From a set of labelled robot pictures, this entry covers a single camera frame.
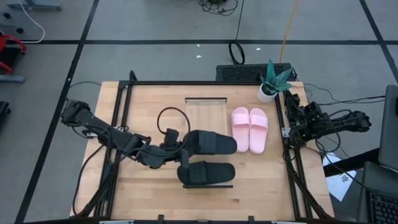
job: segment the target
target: white paper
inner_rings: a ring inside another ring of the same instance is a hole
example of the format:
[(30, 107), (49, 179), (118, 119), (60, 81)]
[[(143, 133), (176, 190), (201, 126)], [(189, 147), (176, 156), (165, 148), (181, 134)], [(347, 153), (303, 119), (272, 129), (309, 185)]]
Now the white paper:
[[(332, 152), (328, 153), (328, 158), (329, 160), (332, 161), (332, 163), (341, 160), (339, 157), (336, 157), (336, 155)], [(322, 162), (323, 166), (330, 164), (329, 160), (326, 157), (324, 157)], [(356, 171), (354, 170), (349, 171), (348, 174), (355, 177)], [(331, 193), (340, 202), (343, 200), (352, 182), (353, 180), (347, 174), (338, 174), (326, 178), (326, 183), (328, 184), (329, 193)]]

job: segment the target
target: gray floor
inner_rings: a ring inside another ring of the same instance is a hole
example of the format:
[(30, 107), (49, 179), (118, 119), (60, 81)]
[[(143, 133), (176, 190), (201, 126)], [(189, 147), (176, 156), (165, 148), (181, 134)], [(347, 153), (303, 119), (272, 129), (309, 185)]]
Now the gray floor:
[[(41, 35), (20, 10), (10, 12), (13, 21), (25, 29), (17, 34), (34, 40)], [(366, 0), (385, 40), (398, 40), (395, 0)], [(28, 11), (46, 30), (45, 40), (78, 40), (93, 0), (63, 1), (63, 11)], [(201, 10), (195, 0), (99, 0), (88, 40), (175, 40), (233, 39), (238, 28), (241, 1), (228, 17)], [(293, 9), (293, 0), (246, 1), (239, 39), (281, 40)], [(376, 40), (357, 0), (302, 0), (289, 34), (291, 40)], [(16, 67), (24, 75), (23, 85), (0, 83), (0, 100), (11, 103), (12, 114), (0, 130), (0, 223), (15, 220), (27, 184), (43, 145), (60, 92), (69, 71), (76, 45), (29, 45)], [(279, 59), (279, 45), (243, 45), (246, 63)], [(389, 45), (398, 60), (398, 46)], [(383, 95), (386, 85), (396, 84), (378, 45), (287, 45), (284, 62), (290, 62), (300, 81), (327, 88), (339, 100)], [(133, 69), (139, 80), (214, 80), (217, 65), (232, 64), (225, 44), (176, 45), (85, 45), (73, 83), (127, 79)], [(308, 97), (319, 103), (331, 101), (327, 92), (308, 86)], [(84, 84), (73, 87), (69, 98), (95, 107), (99, 88)], [(348, 108), (365, 112), (372, 128), (367, 133), (342, 133), (342, 147), (350, 156), (379, 145), (383, 103), (334, 105), (328, 112)], [(334, 143), (323, 139), (327, 148)], [(77, 182), (86, 141), (58, 125), (47, 160), (30, 204), (26, 221), (66, 218)], [(341, 151), (337, 154), (346, 157)], [(356, 186), (345, 198), (354, 204)], [(351, 217), (355, 209), (335, 210)]]

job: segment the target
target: potted plant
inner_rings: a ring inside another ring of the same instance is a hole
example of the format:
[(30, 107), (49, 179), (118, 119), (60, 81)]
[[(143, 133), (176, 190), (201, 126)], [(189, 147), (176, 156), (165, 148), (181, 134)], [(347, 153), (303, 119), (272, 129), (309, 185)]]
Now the potted plant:
[(268, 67), (267, 67), (267, 76), (264, 78), (262, 75), (261, 86), (257, 93), (257, 97), (261, 102), (270, 103), (274, 101), (275, 96), (278, 91), (286, 91), (290, 87), (291, 84), (286, 83), (286, 80), (289, 78), (292, 73), (293, 68), (290, 68), (279, 75), (275, 74), (274, 63), (271, 59), (269, 59)]

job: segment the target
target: white cable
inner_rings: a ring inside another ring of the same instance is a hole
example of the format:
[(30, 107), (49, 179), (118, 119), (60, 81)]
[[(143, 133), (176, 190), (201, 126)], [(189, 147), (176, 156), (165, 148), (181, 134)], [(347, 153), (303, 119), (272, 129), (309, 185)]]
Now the white cable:
[(26, 16), (27, 16), (29, 19), (31, 19), (31, 21), (32, 21), (34, 24), (36, 24), (36, 25), (37, 25), (40, 29), (42, 29), (42, 31), (43, 31), (43, 36), (42, 36), (42, 38), (41, 38), (40, 40), (38, 40), (38, 41), (22, 41), (22, 43), (24, 43), (24, 44), (38, 44), (38, 43), (40, 43), (40, 42), (44, 39), (45, 30), (44, 30), (43, 27), (40, 26), (34, 19), (32, 19), (32, 18), (30, 17), (30, 15), (26, 12), (26, 10), (25, 10), (25, 8), (24, 8), (24, 5), (23, 5), (23, 3), (21, 2), (21, 0), (18, 0), (18, 1), (19, 1), (19, 4), (21, 5), (22, 10), (23, 10), (24, 13), (26, 14)]

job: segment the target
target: yellow cable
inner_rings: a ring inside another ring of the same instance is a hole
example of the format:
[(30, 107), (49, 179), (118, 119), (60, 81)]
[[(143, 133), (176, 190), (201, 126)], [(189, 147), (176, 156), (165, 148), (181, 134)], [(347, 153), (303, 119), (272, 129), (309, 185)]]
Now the yellow cable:
[(279, 63), (282, 63), (282, 57), (284, 56), (284, 50), (285, 50), (286, 37), (287, 37), (287, 34), (289, 33), (290, 27), (292, 26), (293, 18), (294, 18), (294, 15), (296, 14), (297, 6), (299, 5), (299, 1), (300, 1), (300, 0), (296, 0), (296, 3), (295, 3), (295, 5), (294, 5), (294, 9), (293, 9), (292, 15), (290, 16), (289, 24), (287, 25), (287, 29), (286, 29), (286, 32), (285, 32), (284, 41), (283, 41), (283, 43), (282, 43), (282, 50), (280, 51)]

